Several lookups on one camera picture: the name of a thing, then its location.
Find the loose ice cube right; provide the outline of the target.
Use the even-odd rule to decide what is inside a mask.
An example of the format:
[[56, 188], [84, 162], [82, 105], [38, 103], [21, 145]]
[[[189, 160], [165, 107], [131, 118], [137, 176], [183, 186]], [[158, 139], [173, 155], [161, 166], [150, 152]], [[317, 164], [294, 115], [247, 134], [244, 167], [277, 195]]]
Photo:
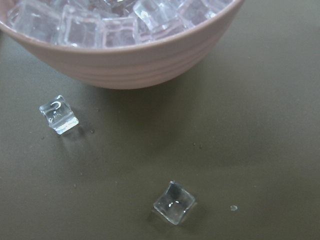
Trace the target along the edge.
[[196, 198], [192, 194], [177, 181], [171, 180], [165, 192], [153, 203], [153, 208], [177, 226], [195, 202]]

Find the loose ice cube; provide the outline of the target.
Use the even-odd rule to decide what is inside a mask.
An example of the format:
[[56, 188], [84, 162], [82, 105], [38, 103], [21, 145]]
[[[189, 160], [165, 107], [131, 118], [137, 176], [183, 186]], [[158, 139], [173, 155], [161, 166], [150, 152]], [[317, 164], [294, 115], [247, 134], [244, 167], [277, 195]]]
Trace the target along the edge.
[[177, 226], [195, 202], [196, 198], [192, 194], [177, 181], [171, 180], [165, 192], [153, 203], [153, 208]]
[[64, 134], [79, 124], [71, 106], [62, 95], [58, 95], [49, 103], [41, 105], [39, 111], [45, 117], [48, 126], [58, 135]]

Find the loose ice cube left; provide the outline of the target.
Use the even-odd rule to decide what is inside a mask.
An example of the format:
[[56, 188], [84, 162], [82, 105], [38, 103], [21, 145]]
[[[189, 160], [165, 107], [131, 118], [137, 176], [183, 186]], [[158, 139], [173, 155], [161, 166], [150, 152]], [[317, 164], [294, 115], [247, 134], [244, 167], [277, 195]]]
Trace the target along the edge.
[[58, 95], [49, 103], [41, 105], [39, 111], [45, 117], [48, 126], [58, 135], [64, 134], [79, 124], [71, 106], [62, 95]]

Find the clear ice cubes pile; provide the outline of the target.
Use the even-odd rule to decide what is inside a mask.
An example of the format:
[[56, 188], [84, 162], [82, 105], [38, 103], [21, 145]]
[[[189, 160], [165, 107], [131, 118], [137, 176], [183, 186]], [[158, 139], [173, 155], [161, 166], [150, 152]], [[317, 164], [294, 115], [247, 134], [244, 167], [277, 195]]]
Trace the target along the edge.
[[107, 49], [164, 39], [206, 22], [229, 0], [16, 0], [13, 31], [74, 48]]

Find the pink bowl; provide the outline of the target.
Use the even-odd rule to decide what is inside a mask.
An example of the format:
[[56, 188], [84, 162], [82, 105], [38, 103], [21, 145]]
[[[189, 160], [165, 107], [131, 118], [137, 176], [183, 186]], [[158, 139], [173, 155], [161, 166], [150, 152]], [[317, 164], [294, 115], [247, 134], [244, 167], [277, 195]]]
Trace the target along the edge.
[[0, 29], [40, 61], [88, 85], [116, 90], [146, 88], [187, 72], [212, 51], [243, 1], [235, 0], [212, 19], [155, 42], [124, 48], [57, 46], [24, 36], [7, 25], [13, 0], [0, 3]]

